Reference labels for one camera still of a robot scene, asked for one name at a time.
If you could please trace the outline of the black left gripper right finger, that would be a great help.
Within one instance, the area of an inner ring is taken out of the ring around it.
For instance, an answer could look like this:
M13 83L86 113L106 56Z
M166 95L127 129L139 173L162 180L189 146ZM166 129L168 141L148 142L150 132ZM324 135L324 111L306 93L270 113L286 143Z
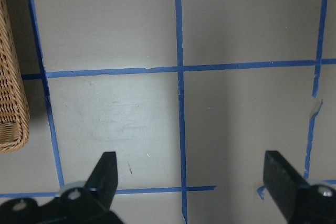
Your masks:
M309 188L279 151L265 151L263 182L284 216L295 215L299 194Z

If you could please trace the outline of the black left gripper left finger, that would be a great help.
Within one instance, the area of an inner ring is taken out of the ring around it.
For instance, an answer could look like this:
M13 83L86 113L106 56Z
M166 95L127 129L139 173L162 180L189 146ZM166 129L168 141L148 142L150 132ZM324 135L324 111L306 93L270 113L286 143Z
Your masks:
M84 188L109 209L117 191L116 152L104 152L87 179Z

